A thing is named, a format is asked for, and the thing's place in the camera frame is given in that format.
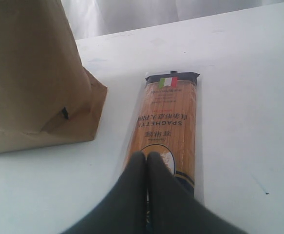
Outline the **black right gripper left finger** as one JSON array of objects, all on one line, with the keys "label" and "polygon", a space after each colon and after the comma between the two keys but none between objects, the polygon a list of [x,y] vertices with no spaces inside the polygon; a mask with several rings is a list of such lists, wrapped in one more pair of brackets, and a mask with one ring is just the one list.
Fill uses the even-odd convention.
[{"label": "black right gripper left finger", "polygon": [[146,158],[142,152],[135,152],[102,201],[64,233],[144,234],[146,212]]}]

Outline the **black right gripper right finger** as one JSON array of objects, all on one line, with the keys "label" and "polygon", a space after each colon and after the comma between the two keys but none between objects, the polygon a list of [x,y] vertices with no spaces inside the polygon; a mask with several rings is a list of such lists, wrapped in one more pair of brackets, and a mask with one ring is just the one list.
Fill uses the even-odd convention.
[{"label": "black right gripper right finger", "polygon": [[150,213],[155,234],[244,234],[197,200],[172,176],[161,156],[147,157]]}]

